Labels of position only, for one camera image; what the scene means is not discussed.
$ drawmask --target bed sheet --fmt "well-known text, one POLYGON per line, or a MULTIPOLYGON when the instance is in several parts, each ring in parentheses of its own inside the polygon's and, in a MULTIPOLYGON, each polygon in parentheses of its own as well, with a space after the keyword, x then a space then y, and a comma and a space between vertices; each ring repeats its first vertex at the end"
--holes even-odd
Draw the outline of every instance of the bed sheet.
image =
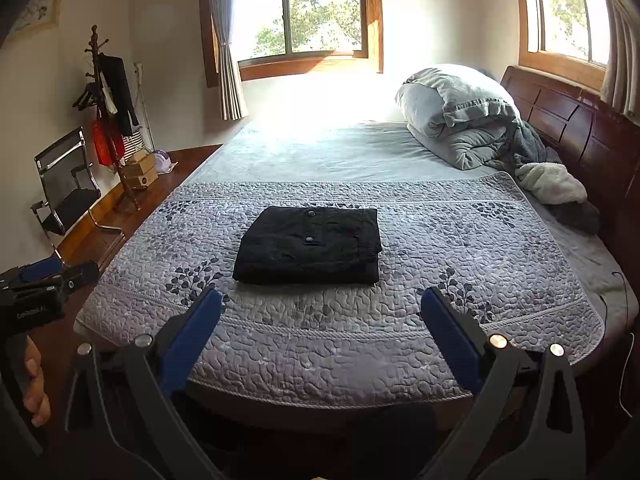
MULTIPOLYGON (((210 156, 186 181, 357 182, 448 180, 495 173, 481 166, 461 171, 429 152, 405 123, 365 123, 342 128, 251 123, 210 156)), ((638 300, 620 266, 598 237, 563 226, 525 193, 580 278, 606 332, 590 367, 638 314, 638 300)))

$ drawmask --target blue gripper pad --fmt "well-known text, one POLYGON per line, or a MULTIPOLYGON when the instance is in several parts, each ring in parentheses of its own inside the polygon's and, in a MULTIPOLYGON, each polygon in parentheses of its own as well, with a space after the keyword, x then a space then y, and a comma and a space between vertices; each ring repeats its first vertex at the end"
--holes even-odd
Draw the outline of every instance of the blue gripper pad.
POLYGON ((464 315, 454 314, 450 310, 452 307, 447 306, 444 301, 447 299, 437 289, 427 288, 420 302, 422 320, 458 384, 477 395, 484 386, 484 378, 480 371, 481 356, 455 319, 456 314, 464 315))
POLYGON ((35 262, 29 266, 24 267, 24 270, 20 274, 20 278, 25 282, 37 282, 43 280, 47 276, 52 274, 60 274, 62 272, 62 262, 54 254, 49 258, 35 262))
POLYGON ((209 287, 199 295, 189 311, 182 314, 188 317, 161 357, 162 371, 158 384, 165 396, 169 397, 175 390, 184 388, 221 314, 222 296, 209 287))

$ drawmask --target gray curtain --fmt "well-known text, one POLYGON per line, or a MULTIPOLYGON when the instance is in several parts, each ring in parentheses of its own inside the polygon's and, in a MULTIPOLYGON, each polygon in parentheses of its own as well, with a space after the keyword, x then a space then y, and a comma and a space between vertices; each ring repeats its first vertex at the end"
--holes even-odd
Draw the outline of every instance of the gray curtain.
POLYGON ((220 117, 225 121, 235 121, 248 115, 238 63, 230 48, 235 0, 209 1, 220 53, 220 117))
POLYGON ((611 51, 600 98, 640 124, 640 11, 634 0, 607 0, 611 51))

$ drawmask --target chair seat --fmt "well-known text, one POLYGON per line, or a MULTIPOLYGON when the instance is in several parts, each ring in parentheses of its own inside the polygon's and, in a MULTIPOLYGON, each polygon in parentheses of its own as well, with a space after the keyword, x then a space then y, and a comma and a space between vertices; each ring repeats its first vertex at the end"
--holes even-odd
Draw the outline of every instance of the chair seat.
POLYGON ((63 236, 73 224, 100 198, 100 192, 95 189, 75 189, 69 193, 66 198, 56 207, 58 218, 64 226, 64 230, 60 230, 60 226, 53 216, 53 213, 47 216, 42 223, 42 227, 50 233, 63 236))

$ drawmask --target window pane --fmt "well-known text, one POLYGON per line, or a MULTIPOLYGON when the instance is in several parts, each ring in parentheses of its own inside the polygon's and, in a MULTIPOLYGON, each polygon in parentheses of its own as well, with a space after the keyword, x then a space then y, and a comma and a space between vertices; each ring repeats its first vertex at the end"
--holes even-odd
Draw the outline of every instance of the window pane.
POLYGON ((584 0, 542 0, 545 50, 589 59, 589 33, 584 0))
POLYGON ((289 0, 294 52, 362 49, 360 0, 289 0))
POLYGON ((282 0, 236 0, 232 48, 238 61, 284 54, 282 0))
POLYGON ((527 0, 527 22, 529 27, 529 52, 540 49, 540 31, 538 29, 538 0, 527 0))
POLYGON ((592 60, 606 65, 611 48, 607 3, 605 0, 587 0, 587 9, 591 24, 592 60))

